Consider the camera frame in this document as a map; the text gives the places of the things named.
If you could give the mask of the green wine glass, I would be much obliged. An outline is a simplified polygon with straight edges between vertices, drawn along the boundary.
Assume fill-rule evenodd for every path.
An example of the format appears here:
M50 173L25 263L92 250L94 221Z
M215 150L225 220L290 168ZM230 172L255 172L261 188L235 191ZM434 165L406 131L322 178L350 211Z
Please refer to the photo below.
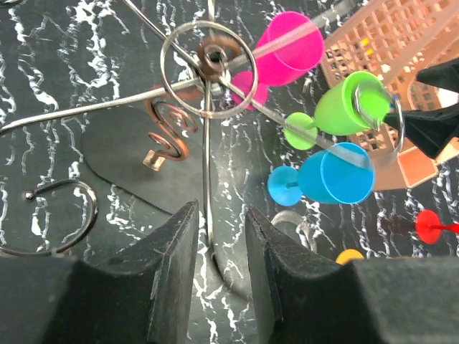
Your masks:
M348 136L370 129L370 125L353 108L352 97L360 84L382 83L370 72L357 71L328 90L318 101L313 117L301 112L291 113L286 122L301 127L311 125L309 133L316 137L318 131L336 136ZM390 111L390 100L377 89L362 87L359 91L360 103L367 116L382 122Z

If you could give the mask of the blue wine glass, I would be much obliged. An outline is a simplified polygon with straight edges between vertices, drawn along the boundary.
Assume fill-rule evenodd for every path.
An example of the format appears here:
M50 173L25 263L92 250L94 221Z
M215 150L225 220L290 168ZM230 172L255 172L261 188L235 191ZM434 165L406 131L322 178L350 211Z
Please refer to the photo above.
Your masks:
M302 196L322 204L357 204L374 188L375 170L366 151L342 142L334 145L363 157L366 168L344 161L327 150L309 157L298 169L279 166L268 176L268 192L281 206L293 206Z

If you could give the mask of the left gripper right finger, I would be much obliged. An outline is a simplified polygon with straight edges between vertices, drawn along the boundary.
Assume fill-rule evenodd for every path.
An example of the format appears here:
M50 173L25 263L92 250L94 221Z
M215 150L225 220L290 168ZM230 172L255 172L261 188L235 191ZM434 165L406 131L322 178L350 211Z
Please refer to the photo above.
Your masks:
M245 217L261 343L456 343L458 260L366 259L340 265Z

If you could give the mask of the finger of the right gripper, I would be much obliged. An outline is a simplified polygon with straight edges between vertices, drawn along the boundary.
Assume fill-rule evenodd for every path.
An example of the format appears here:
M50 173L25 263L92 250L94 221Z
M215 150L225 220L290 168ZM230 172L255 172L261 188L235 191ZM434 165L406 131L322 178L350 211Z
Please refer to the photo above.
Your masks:
M422 84L458 91L458 60L452 59L420 70L416 80ZM438 110L402 112L405 137L427 157L437 158L451 139L458 137L458 105Z

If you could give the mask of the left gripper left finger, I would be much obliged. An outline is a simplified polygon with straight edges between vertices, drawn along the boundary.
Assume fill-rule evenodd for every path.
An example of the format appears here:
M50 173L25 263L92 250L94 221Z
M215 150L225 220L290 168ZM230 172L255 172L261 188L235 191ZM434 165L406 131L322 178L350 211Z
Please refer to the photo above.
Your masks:
M184 343L199 205L98 266L75 257L1 259L3 343Z

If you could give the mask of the metal wine glass rack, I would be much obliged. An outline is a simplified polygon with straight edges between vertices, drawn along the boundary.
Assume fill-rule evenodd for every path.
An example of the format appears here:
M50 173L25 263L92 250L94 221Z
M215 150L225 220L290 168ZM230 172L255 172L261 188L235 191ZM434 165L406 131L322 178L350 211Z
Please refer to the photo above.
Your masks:
M179 35L181 34L182 32L184 31L187 31L189 29L189 24L184 24L182 25L183 26L183 29L176 29L174 32L173 32L173 35L172 36L165 36L157 26L155 26L154 24L152 24L151 22L149 22L147 20L147 18L140 12L138 11L137 7L135 7L131 1L124 1L127 5L129 5L129 7L133 10L133 11L136 11L136 13L140 16L140 18L142 20L145 21L145 23L147 23L148 25L151 26L151 29L155 32L155 34L159 37L159 39L161 39L162 41L164 41L165 43L165 47L163 48L162 53L161 53L161 59L164 57L163 55L166 54L166 49L169 48L169 45L172 44L172 39L175 37L174 35ZM318 16L316 17L315 19L313 19L313 23L312 24L318 24L318 21L316 20L319 20L321 19L321 16ZM72 108L72 109L69 109L69 110L60 110L60 111L54 111L53 113L45 113L45 114L42 114L42 115L35 115L35 116L31 116L31 117L28 117L28 118L24 118L24 119L21 119L21 120L15 120L14 122L10 122L9 124L6 124L6 125L3 125L1 126L1 137L6 135L7 133L13 131L13 130L16 130L17 128L22 128L24 126L27 126L29 124L32 124L32 123L40 123L40 122L45 122L45 121L50 121L50 120L55 120L55 119L58 119L58 118L66 118L66 117L71 117L73 115L80 115L80 114L83 114L83 113L89 113L89 112L92 112L92 111L96 111L96 110L104 110L104 109L109 109L109 108L113 108L113 107L116 107L116 106L121 106L121 105L127 105L127 104L131 104L133 102L137 102L137 101L141 101L141 100L148 100L149 98L158 98L158 97L165 97L166 95L169 95L171 96L172 98L174 98L177 102L181 102L182 99L180 98L181 96L177 95L175 93L175 90L185 90L185 89L188 89L190 87L197 87L198 85L200 85L200 83L202 84L202 89L203 90L200 90L199 88L197 89L198 90L198 95L201 95L203 94L203 99L204 99L204 104L209 108L205 108L205 110L207 112L205 112L204 110L193 110L193 108L189 108L189 112L194 112L196 113L198 116L201 116L201 118L206 118L206 120L204 121L204 124L207 123L208 125L208 122L209 122L209 119L218 119L218 118L223 118L224 116L227 116L227 117L231 117L233 116L233 113L239 113L241 112L240 108L243 108L245 107L247 104L251 104L255 107L256 110L258 110L259 112L263 113L264 115L268 116L271 120L274 120L275 122L277 122L278 124L282 125L284 129L289 129L289 130L292 130L295 134L298 134L301 138L304 138L304 139L307 139L307 140L311 140L313 142L315 142L316 145L319 145L320 147L322 147L323 149L325 149L326 151L330 152L331 154L334 154L336 157L340 158L341 160L343 161L346 161L350 164L354 164L356 167L359 167L359 168L367 168L369 169L370 167L370 163L365 163L362 159L362 157L360 156L357 156L355 155L355 153L352 153L352 152L349 152L349 153L346 153L344 151L344 148L333 148L332 145L333 145L333 142L329 141L329 140L326 140L325 138L321 137L321 136L317 136L317 138L313 138L313 136L311 136L307 130L309 129L306 129L306 127L304 129L298 127L298 126L295 126L294 124L288 124L286 122L286 119L285 118L282 118L280 116L280 114L274 112L273 110L270 110L268 109L266 106L264 105L261 105L259 102L255 101L254 99L254 94L255 94L255 91L256 91L256 83L258 81L258 70L255 66L255 55L257 57L263 57L265 56L268 52L273 52L274 50L277 50L277 49L280 49L280 48L283 48L285 45L287 44L290 44L302 37L304 37L307 33L309 33L310 30L312 30L311 28L308 28L308 25L312 25L312 24L305 24L305 28L297 28L297 29L294 29L293 31L287 33L287 34L284 34L282 35L280 38L278 39L275 39L275 41L273 43L268 43L267 47L266 48L260 48L260 49L256 49L254 52L249 52L249 48L247 47L247 45L242 41L240 40L240 38L235 34L235 33L232 33L231 30L229 30L227 27L224 27L222 26L221 24L217 24L214 22L214 20L210 20L210 21L200 21L199 22L200 24L203 24L204 27L209 27L210 29L212 28L215 28L215 29L218 29L219 31L225 31L227 33L227 35L230 35L230 36L233 36L234 39L236 40L239 40L237 45L238 46L241 46L241 48L243 48L245 50L245 56L239 58L239 57L235 57L232 61L229 61L227 66L226 67L223 67L223 71L225 70L229 70L230 68L233 68L234 66L236 65L243 65L244 63L250 63L252 65L252 68L253 68L253 72L254 72L254 76L252 77L253 78L253 81L252 81L252 85L251 85L251 89L250 91L247 93L247 95L245 95L245 93L243 91L241 91L239 88L237 88L235 85L233 85L230 81L227 81L224 76L222 75L219 75L219 74L216 74L214 75L216 78L217 78L217 83L219 83L222 87L226 87L227 89L231 90L231 91L235 91L237 93L238 96L242 97L242 102L240 103L240 105L238 106L235 106L234 108L232 108L231 110L228 110L228 113L225 113L223 112L222 114L218 115L216 112L212 112L210 111L210 105L211 105L211 102L212 102L212 96L211 96L211 93L212 93L212 81L211 81L211 78L210 76L206 76L205 74L200 74L202 71L200 70L201 67L204 66L204 63L203 62L200 62L202 65L199 66L199 64L196 64L194 67L195 67L195 72L197 73L197 76L194 78L194 79L190 79L190 80L185 80L183 82L176 82L175 84L173 85L170 85L168 83L168 81L166 80L166 76L165 76L165 72L164 72L164 63L161 62L161 72L163 73L163 77L164 77L164 86L163 87L160 87L160 88L156 88L152 91L148 91L148 92L143 92L143 93L139 93L139 94L136 94L136 95L132 95L132 96L129 96L129 97L124 97L124 98L119 98L117 100L111 100L111 101L108 101L108 102L102 102L102 103L98 103L98 104L94 104L94 105L86 105L86 106L83 106L83 107L75 107L75 108ZM190 24L191 26L190 27L193 27L194 25L197 27L198 26L198 22L196 22L196 24ZM379 88L376 88L375 90L379 90L381 89L381 94L383 94L383 96L385 96L388 101L389 101L389 104L391 104L392 108L394 109L394 113L397 115L398 117L398 121L399 121L399 133L398 133L398 141L397 141L397 145L395 146L395 148L393 149L392 152L390 152L390 154L388 154L387 156L384 157L384 163L386 164L389 164L389 163L392 163L395 158L397 157L397 154L401 151L402 149L402 146L404 145L404 140L405 140L405 136L406 136L406 125L405 125L405 121L404 121L404 118L403 118L403 115L402 115L402 110L401 110L401 105L400 105L400 102L398 100L398 98L396 98L395 96L392 96L390 95L385 89L384 87L382 86L377 86ZM204 202L205 202L205 216L206 216L206 230L207 230L207 245L209 247L209 254L210 254L210 258L212 260L212 263L214 265L214 268L215 268L215 271L217 272L217 274L219 275L219 278L221 279L222 283L226 286L226 288L231 292L233 293L234 295L236 295L238 298L240 298L241 300L245 300L246 302L249 302L251 301L251 296L247 293L244 293L242 292L241 290L237 289L236 287L234 287L233 285L231 285L226 279L225 279L225 275L224 275L224 272L221 270L220 266L219 266L219 262L218 262L218 258L217 258L217 253L215 252L215 247L214 247L214 232L213 232L213 224L212 224L212 192L211 192L211 189L210 189L210 179L211 179L211 173L210 173L210 152L209 152L209 149L210 149L210 143L209 143L209 133L206 131L204 134L203 134L203 144L204 144L204 147L203 147L203 161L202 161L202 173L203 173L203 176L202 176L202 182L203 182L203 186L204 186L204 196L203 196L203 199L204 199ZM86 183L84 183L83 181L81 180L78 180L78 179L67 179L67 180L63 180L63 181L55 181L51 184L48 184L46 186L42 186L40 188L37 188L33 191L28 191L25 193L25 199L26 200L33 200L35 199L38 195L42 194L43 192L45 191L50 191L54 188L59 188L59 187L62 187L62 186L65 186L65 185L76 185L76 187L78 188L83 188L86 190L88 196L90 197L90 217L87 218L86 222L84 223L83 225L83 228L81 230L79 230L79 232L77 233L77 236L75 237L75 239L73 239L71 242L69 242L68 244L62 246L62 247L58 247L58 248L53 248L48 251L43 251L43 252L17 252L17 251L14 251L13 249L7 249L5 246L1 246L1 251L4 252L5 254L9 254L9 255L13 255L13 256L19 256L19 257L25 257L25 256L31 256L31 257L47 257L49 255L53 255L53 254L57 254L57 253L63 253L63 252L66 252L68 249L70 249L71 247L75 246L77 243L79 243L82 239L84 239L88 233L91 231L91 229L93 228L96 220L97 220L97 217L98 217L98 200L97 200L97 197L95 195L95 192L93 191L93 189L87 185Z

